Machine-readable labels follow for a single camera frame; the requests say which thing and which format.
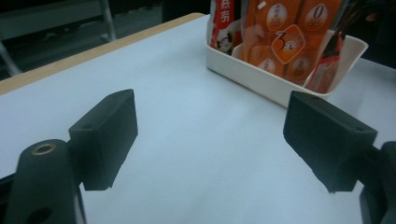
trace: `white basket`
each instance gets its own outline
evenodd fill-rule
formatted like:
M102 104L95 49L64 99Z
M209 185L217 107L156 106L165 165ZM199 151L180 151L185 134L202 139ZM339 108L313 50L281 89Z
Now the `white basket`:
M322 94L310 91L299 85L265 72L260 68L239 60L240 46L233 50L233 56L224 54L206 45L206 66L214 72L223 75L268 99L288 107L290 93L303 91L323 99L327 99L343 76L355 65L356 61L368 48L368 45L358 38L347 36L341 51L340 65L328 93Z

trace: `gray floor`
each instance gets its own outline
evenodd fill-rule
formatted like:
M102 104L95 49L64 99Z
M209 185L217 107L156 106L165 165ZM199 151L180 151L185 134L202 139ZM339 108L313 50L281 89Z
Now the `gray floor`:
M131 35L161 24L162 7L140 8L115 15L113 22L117 38ZM76 30L66 29L60 34L49 31L37 40L8 46L7 50L17 66L26 72L103 45L106 41L101 35L105 33L106 27L102 21L90 21L80 25ZM0 80L8 77L6 66L0 62Z

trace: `white plastic tray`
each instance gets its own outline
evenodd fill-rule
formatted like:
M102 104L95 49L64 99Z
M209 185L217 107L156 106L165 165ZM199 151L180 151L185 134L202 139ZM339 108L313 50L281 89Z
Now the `white plastic tray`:
M307 90L299 85L265 72L258 67L239 60L240 48L234 49L233 56L224 54L206 45L206 66L214 72L223 75L268 99L288 107L290 93L303 91L327 99L343 76L355 65L356 61L368 48L368 45L358 38L347 36L341 51L340 66L334 82L328 93L322 94Z

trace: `white tabletop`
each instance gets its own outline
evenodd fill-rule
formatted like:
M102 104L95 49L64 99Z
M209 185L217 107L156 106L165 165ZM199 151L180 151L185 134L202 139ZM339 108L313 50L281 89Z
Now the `white tabletop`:
M0 96L0 177L106 95L134 89L139 135L112 189L82 192L89 223L361 223L285 142L286 109L205 67L208 17ZM360 59L329 101L396 140L396 71Z

